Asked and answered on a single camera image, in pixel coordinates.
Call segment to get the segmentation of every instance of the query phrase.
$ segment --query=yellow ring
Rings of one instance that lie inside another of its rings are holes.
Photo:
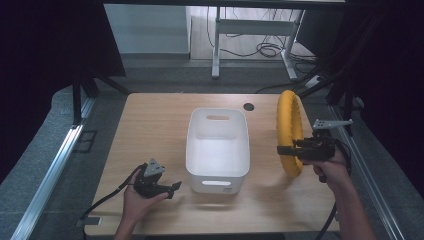
[[[293,140],[303,139],[299,102],[293,91],[286,90],[278,99],[277,108],[278,146],[293,147]],[[280,155],[284,171],[291,177],[302,173],[303,163],[294,156]]]

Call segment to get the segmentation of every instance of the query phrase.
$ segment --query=human hand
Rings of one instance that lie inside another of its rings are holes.
[[[124,209],[122,219],[134,224],[139,222],[154,204],[163,201],[168,197],[168,193],[161,193],[152,198],[144,198],[140,196],[133,187],[136,176],[140,174],[140,171],[141,170],[138,170],[133,175],[124,192]]]
[[[346,184],[351,184],[349,173],[346,169],[346,162],[342,152],[336,148],[334,157],[322,161],[314,159],[300,159],[304,164],[313,165],[314,172],[318,176],[326,176],[328,187],[334,192],[339,188],[344,188]]]

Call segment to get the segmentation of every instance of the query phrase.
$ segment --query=wooden floor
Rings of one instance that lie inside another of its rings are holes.
[[[213,45],[215,38],[215,18],[216,7],[190,7],[192,27],[191,27],[191,59],[212,59]],[[221,18],[227,19],[249,19],[249,20],[279,20],[294,21],[298,15],[297,10],[290,9],[258,9],[258,8],[221,8]],[[282,60],[279,54],[280,48],[285,47],[288,37],[285,36],[257,36],[222,34],[220,36],[220,49],[224,49],[235,54],[221,50],[220,59],[249,59],[249,60]],[[250,55],[257,51],[257,45],[261,43],[271,43],[277,45],[272,50],[263,50],[264,56],[260,53]],[[295,43],[292,53],[301,56],[311,56],[309,52],[299,43]]]

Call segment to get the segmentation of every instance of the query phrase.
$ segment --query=white desk leg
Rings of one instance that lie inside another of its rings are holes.
[[[212,56],[212,78],[219,78],[219,21],[220,21],[220,7],[216,8],[215,18],[215,45],[213,48]]]
[[[289,40],[287,43],[287,47],[281,52],[281,57],[283,58],[284,65],[286,65],[287,73],[289,74],[289,78],[291,81],[297,81],[297,75],[294,71],[293,64],[290,59],[290,53],[293,48],[294,40],[296,39],[297,31],[299,30],[300,21],[302,20],[304,10],[300,10],[299,15],[296,20],[293,22],[292,33],[289,36]]]

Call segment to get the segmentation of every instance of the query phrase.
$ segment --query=handle cutout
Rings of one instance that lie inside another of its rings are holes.
[[[220,121],[228,121],[228,120],[230,120],[230,117],[229,116],[218,116],[218,115],[208,115],[208,116],[206,116],[206,119],[209,119],[209,120],[220,120]]]
[[[202,181],[203,185],[214,185],[214,186],[230,186],[231,182],[226,181]]]

